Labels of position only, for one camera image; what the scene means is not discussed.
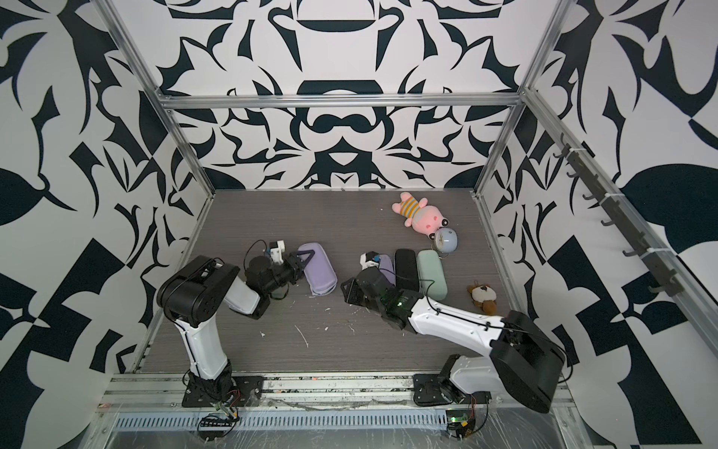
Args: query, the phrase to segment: striped shirt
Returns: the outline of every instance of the striped shirt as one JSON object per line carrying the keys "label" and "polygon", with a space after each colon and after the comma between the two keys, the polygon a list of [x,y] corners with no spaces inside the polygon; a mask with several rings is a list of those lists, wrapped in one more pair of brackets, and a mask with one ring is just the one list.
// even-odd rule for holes
{"label": "striped shirt", "polygon": [[416,212],[419,210],[419,201],[416,198],[409,197],[406,201],[401,202],[401,208],[399,213],[407,218],[413,218]]}

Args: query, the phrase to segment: white debris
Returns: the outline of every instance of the white debris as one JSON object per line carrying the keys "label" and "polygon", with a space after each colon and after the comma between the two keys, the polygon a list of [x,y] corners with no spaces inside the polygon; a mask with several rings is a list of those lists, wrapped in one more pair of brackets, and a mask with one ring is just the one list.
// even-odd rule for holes
{"label": "white debris", "polygon": [[304,334],[300,330],[299,330],[299,334],[302,336],[302,339],[304,340],[304,344],[307,345],[307,347],[309,348],[309,343],[307,343],[307,339],[304,338]]}

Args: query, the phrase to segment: cable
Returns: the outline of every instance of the cable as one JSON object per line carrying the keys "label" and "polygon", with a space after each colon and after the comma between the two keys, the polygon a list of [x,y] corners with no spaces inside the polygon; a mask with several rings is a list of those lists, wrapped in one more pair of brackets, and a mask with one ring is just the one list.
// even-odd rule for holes
{"label": "cable", "polygon": [[[405,279],[405,280],[408,280],[408,281],[411,281],[411,280],[412,280],[412,279],[406,278],[406,277],[404,277],[404,276],[399,276],[398,274],[393,273],[390,269],[380,268],[380,270],[383,270],[383,271],[388,272],[388,273],[392,273],[394,276],[400,277],[400,278]],[[419,279],[419,281],[420,281],[420,282],[428,282],[428,281],[431,281],[431,282],[432,282],[432,283],[429,284],[429,286],[426,288],[426,291],[427,291],[426,296],[427,296],[427,302],[429,303],[429,307],[431,307],[432,310],[437,313],[437,315],[441,313],[441,314],[443,314],[443,315],[447,315],[447,316],[450,316],[450,317],[453,317],[453,318],[456,318],[456,319],[459,319],[459,320],[467,321],[467,322],[469,322],[469,323],[476,324],[476,325],[478,325],[478,326],[484,326],[485,328],[492,328],[492,329],[499,329],[499,330],[504,330],[504,329],[506,329],[506,330],[509,330],[510,332],[518,332],[518,333],[529,334],[529,335],[531,335],[531,336],[534,337],[534,338],[538,338],[538,339],[540,339],[540,340],[547,341],[547,342],[549,342],[551,345],[556,346],[556,348],[564,354],[564,360],[566,361],[566,364],[568,365],[568,363],[569,363],[569,355],[566,353],[566,351],[565,351],[561,346],[558,345],[558,343],[554,342],[553,340],[551,340],[551,339],[549,339],[549,338],[542,337],[542,336],[540,336],[540,335],[538,335],[538,334],[535,334],[535,333],[533,333],[533,332],[529,332],[528,330],[524,330],[524,329],[520,329],[520,328],[519,328],[519,329],[514,329],[514,328],[494,326],[494,325],[491,325],[491,324],[488,324],[488,323],[477,323],[476,321],[468,320],[467,318],[460,317],[460,316],[456,316],[456,315],[453,315],[453,314],[451,314],[451,313],[446,313],[446,312],[442,311],[440,308],[434,307],[434,306],[432,305],[432,302],[430,301],[431,298],[428,297],[428,296],[429,296],[429,295],[428,295],[428,291],[429,291],[429,288],[430,288],[432,285],[434,285],[434,283],[435,283],[436,281],[434,281],[433,279]],[[562,384],[562,383],[564,383],[564,382],[567,382],[567,381],[571,378],[571,376],[574,375],[574,366],[573,366],[573,365],[568,365],[567,367],[570,368],[569,375],[568,375],[567,377],[564,377],[563,380],[559,381],[559,382],[558,382],[559,384]]]}
{"label": "cable", "polygon": [[483,429],[484,426],[486,425],[486,421],[488,421],[488,419],[489,419],[489,396],[486,394],[486,415],[484,415],[484,421],[481,423],[479,428],[474,430],[473,433],[476,433],[479,430]]}
{"label": "cable", "polygon": [[[467,419],[466,421],[464,421],[464,422],[469,422],[469,421],[471,421],[471,420],[474,420],[474,424],[473,424],[473,425],[476,426],[476,419],[475,419],[475,416],[476,416],[476,413],[475,413],[476,398],[474,397],[473,394],[470,394],[470,396],[471,396],[471,400],[470,400],[470,404],[471,404],[471,405],[470,405],[470,408],[469,408],[469,409],[471,410],[471,414],[469,415],[468,419]],[[486,398],[486,403],[485,403],[485,405],[486,405],[486,415],[484,415],[484,420],[481,422],[481,425],[480,425],[479,427],[477,427],[477,428],[471,430],[470,432],[467,431],[467,435],[465,434],[465,438],[468,438],[468,437],[471,436],[472,434],[474,434],[474,433],[478,432],[479,430],[483,429],[484,426],[486,425],[486,422],[488,421],[488,418],[489,418],[489,396],[486,395],[485,398]],[[446,432],[449,434],[449,438],[456,438],[457,440],[461,440],[461,438],[460,438],[459,436],[454,436],[454,435],[452,435],[452,434],[451,434],[451,430],[456,431],[456,430],[462,429],[463,427],[464,427],[464,425],[462,425],[462,422],[450,422],[450,423],[447,425],[447,429],[446,429]]]}
{"label": "cable", "polygon": [[[398,278],[401,278],[401,279],[404,279],[405,281],[413,281],[413,279],[409,279],[408,277],[399,276],[397,273],[392,272],[392,271],[391,271],[390,269],[388,269],[388,268],[380,268],[380,270],[383,270],[383,271],[385,271],[385,272],[387,272],[387,273],[392,273],[394,276],[396,276],[396,277],[398,277]],[[429,289],[432,287],[432,285],[434,285],[434,284],[436,283],[436,281],[433,280],[433,279],[418,279],[418,281],[419,281],[419,282],[428,282],[428,281],[431,281],[431,282],[432,282],[432,283],[429,284],[429,286],[426,288],[426,295],[429,296]]]}
{"label": "cable", "polygon": [[249,255],[249,252],[252,251],[252,248],[254,248],[254,245],[259,242],[262,242],[264,244],[264,251],[268,249],[267,242],[265,242],[263,239],[259,239],[258,241],[255,241],[253,244],[251,244],[247,252],[244,253],[244,259],[242,259],[242,267],[244,268],[245,272],[247,271],[247,256]]}

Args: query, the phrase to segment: black and white patterned wall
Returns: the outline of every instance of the black and white patterned wall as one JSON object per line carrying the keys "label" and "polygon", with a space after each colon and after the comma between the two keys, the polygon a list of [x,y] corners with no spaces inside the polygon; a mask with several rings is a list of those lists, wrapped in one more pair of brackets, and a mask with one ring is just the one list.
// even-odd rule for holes
{"label": "black and white patterned wall", "polygon": [[516,91],[556,0],[115,3],[165,93],[257,95]]}
{"label": "black and white patterned wall", "polygon": [[[556,0],[123,0],[169,95],[516,91]],[[473,187],[506,108],[183,111],[217,188]]]}
{"label": "black and white patterned wall", "polygon": [[[579,0],[539,94],[715,296],[714,1]],[[567,349],[599,448],[713,447],[718,360],[530,111],[484,197],[529,314]]]}
{"label": "black and white patterned wall", "polygon": [[718,2],[579,0],[541,96],[718,296]]}
{"label": "black and white patterned wall", "polygon": [[0,445],[56,448],[146,333],[205,202],[88,0],[0,6]]}
{"label": "black and white patterned wall", "polygon": [[177,111],[216,188],[473,187],[507,106]]}

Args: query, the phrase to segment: pink pig plush toy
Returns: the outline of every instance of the pink pig plush toy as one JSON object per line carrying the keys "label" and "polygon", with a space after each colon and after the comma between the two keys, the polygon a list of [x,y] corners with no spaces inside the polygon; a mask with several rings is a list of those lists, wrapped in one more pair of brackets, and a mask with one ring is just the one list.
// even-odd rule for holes
{"label": "pink pig plush toy", "polygon": [[427,235],[433,240],[439,228],[449,225],[449,221],[439,209],[433,205],[426,205],[429,202],[426,198],[417,201],[409,192],[402,192],[400,198],[401,203],[392,204],[391,210],[406,217],[404,225],[407,228],[411,226],[416,232]]}

